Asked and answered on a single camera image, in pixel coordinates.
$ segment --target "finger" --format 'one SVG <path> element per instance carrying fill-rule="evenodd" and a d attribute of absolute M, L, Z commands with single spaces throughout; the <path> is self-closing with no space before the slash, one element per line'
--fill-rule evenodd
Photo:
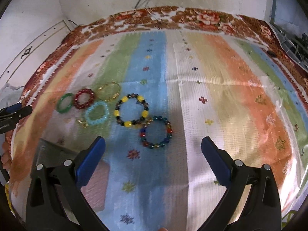
<path fill-rule="evenodd" d="M 7 141 L 5 141 L 3 144 L 2 144 L 2 149 L 4 152 L 8 152 L 9 149 L 10 149 L 10 145 Z"/>
<path fill-rule="evenodd" d="M 12 136 L 12 135 L 13 135 L 13 130 L 7 131 L 7 132 L 5 133 L 5 137 L 6 137 L 6 138 L 8 138 L 8 137 L 10 137 L 10 136 Z"/>
<path fill-rule="evenodd" d="M 1 161 L 3 164 L 7 163 L 8 161 L 10 161 L 10 154 L 8 152 L 5 152 L 2 157 L 1 157 Z"/>
<path fill-rule="evenodd" d="M 4 169 L 9 170 L 11 164 L 10 164 L 10 163 L 5 163 L 5 164 L 3 164 L 2 166 L 3 166 Z"/>

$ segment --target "human hand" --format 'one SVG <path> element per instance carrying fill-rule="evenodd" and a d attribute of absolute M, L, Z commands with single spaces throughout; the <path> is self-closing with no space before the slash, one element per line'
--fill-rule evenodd
<path fill-rule="evenodd" d="M 9 170 L 10 167 L 11 167 L 11 164 L 12 164 L 11 155 L 10 155 L 10 145 L 7 142 L 7 137 L 10 137 L 12 134 L 13 134 L 12 131 L 6 132 L 5 133 L 6 139 L 5 139 L 4 143 L 2 144 L 2 149 L 4 151 L 4 154 L 1 157 L 1 162 L 3 164 L 3 168 L 6 169 L 6 170 Z"/>

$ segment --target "silver screw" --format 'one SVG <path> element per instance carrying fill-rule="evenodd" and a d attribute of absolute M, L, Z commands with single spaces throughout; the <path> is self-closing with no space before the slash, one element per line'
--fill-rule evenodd
<path fill-rule="evenodd" d="M 36 166 L 37 170 L 41 170 L 42 168 L 43 168 L 43 164 L 39 164 L 39 165 Z"/>
<path fill-rule="evenodd" d="M 264 164 L 264 168 L 265 168 L 266 170 L 270 170 L 270 166 L 269 166 L 268 164 Z"/>
<path fill-rule="evenodd" d="M 243 166 L 243 162 L 241 160 L 235 160 L 234 161 L 235 165 L 237 165 L 238 167 Z"/>
<path fill-rule="evenodd" d="M 72 164 L 72 161 L 71 160 L 66 160 L 65 162 L 64 162 L 64 166 L 70 166 Z"/>

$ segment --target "red beaded bracelet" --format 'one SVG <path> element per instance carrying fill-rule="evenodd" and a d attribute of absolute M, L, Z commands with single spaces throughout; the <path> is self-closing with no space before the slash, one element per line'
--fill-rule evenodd
<path fill-rule="evenodd" d="M 79 96 L 82 94 L 89 94 L 90 98 L 89 100 L 84 103 L 84 104 L 80 104 L 79 103 Z M 88 108 L 91 104 L 93 104 L 95 99 L 95 95 L 94 95 L 94 91 L 92 89 L 81 89 L 77 92 L 77 94 L 75 95 L 75 99 L 74 99 L 74 106 L 77 109 L 85 109 Z"/>

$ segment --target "blue stripe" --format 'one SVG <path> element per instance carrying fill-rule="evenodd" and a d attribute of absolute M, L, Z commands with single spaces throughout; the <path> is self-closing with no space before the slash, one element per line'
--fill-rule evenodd
<path fill-rule="evenodd" d="M 250 46 L 252 47 L 252 49 L 261 57 L 261 59 L 263 61 L 265 61 L 269 67 L 271 67 L 271 69 L 275 72 L 275 74 L 278 76 L 279 80 L 282 82 L 282 84 L 284 85 L 285 89 L 288 91 L 288 94 L 293 102 L 293 104 L 296 107 L 296 110 L 300 113 L 306 131 L 308 131 L 308 116 L 307 116 L 307 111 L 304 108 L 301 99 L 298 96 L 297 91 L 294 89 L 293 85 L 289 82 L 289 80 L 287 79 L 287 77 L 284 75 L 284 73 L 280 70 L 280 68 L 277 66 L 276 63 L 274 63 L 272 61 L 272 59 L 270 59 L 261 48 L 250 44 Z"/>
<path fill-rule="evenodd" d="M 121 85 L 121 97 L 132 93 L 142 95 L 149 103 L 151 116 L 168 117 L 165 49 L 164 32 L 141 33 L 139 46 L 131 56 L 125 82 Z M 143 106 L 137 105 L 136 99 L 130 99 L 121 105 L 121 118 L 124 121 L 138 119 L 142 110 Z M 147 130 L 150 142 L 160 142 L 165 135 L 165 126 L 159 122 Z M 144 148 L 138 129 L 125 128 L 114 121 L 106 147 L 104 161 L 109 163 L 110 173 L 105 209 L 98 213 L 99 218 L 111 231 L 157 231 L 165 221 L 163 197 L 168 174 L 167 146 L 153 150 Z M 140 152 L 139 159 L 127 158 L 132 149 Z M 122 190 L 128 181 L 136 184 L 134 192 Z M 134 224 L 120 221 L 121 215 L 126 214 L 134 218 Z"/>

